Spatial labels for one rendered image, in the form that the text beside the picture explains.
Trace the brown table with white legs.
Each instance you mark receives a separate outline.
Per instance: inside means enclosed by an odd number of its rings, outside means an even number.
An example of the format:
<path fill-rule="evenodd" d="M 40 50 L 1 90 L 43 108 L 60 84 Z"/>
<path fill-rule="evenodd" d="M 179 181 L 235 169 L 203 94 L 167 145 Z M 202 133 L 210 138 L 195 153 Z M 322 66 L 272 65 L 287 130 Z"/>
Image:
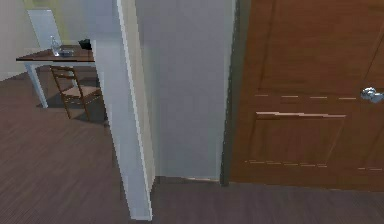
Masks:
<path fill-rule="evenodd" d="M 34 90 L 43 108 L 47 108 L 47 99 L 41 87 L 36 69 L 40 66 L 68 66 L 68 67 L 95 67 L 95 60 L 91 50 L 82 49 L 79 45 L 62 45 L 64 50 L 71 50 L 69 56 L 55 56 L 51 49 L 18 57 L 16 61 L 23 63 L 33 84 Z"/>

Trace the brown wooden chair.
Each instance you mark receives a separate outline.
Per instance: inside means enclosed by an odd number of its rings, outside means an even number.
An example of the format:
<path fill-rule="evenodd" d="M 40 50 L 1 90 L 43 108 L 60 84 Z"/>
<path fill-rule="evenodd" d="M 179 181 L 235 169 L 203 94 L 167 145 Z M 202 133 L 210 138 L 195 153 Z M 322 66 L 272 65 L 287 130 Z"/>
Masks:
<path fill-rule="evenodd" d="M 100 100 L 101 103 L 103 103 L 101 88 L 96 86 L 81 85 L 77 72 L 73 67 L 50 65 L 49 70 L 58 88 L 68 118 L 71 119 L 71 112 L 68 105 L 79 104 L 83 107 L 87 120 L 90 120 L 88 104 L 96 100 Z M 63 87 L 60 84 L 61 80 L 70 80 L 72 85 Z"/>

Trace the pale window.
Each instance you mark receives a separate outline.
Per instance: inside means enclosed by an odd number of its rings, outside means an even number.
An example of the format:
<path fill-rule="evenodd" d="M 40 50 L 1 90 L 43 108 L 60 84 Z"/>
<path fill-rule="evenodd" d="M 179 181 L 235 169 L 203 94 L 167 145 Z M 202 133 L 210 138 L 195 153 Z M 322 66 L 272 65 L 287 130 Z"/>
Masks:
<path fill-rule="evenodd" d="M 50 9 L 31 9 L 27 13 L 41 49 L 51 47 L 52 37 L 59 45 L 62 44 L 53 12 Z"/>

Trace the clear glass bottle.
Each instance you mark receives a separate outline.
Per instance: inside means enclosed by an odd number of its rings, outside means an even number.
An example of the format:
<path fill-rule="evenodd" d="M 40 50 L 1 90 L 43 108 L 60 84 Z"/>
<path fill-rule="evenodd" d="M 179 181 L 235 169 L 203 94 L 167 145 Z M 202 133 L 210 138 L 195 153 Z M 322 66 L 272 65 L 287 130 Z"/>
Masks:
<path fill-rule="evenodd" d="M 51 37 L 51 50 L 54 56 L 60 55 L 61 48 L 54 36 Z"/>

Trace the brown wooden room door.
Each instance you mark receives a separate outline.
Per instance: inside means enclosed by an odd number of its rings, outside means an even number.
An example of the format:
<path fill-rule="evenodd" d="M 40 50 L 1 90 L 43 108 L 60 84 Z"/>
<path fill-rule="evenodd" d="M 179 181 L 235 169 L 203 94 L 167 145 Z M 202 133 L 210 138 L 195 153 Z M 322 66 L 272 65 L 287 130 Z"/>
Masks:
<path fill-rule="evenodd" d="M 229 179 L 384 192 L 384 0 L 251 0 Z"/>

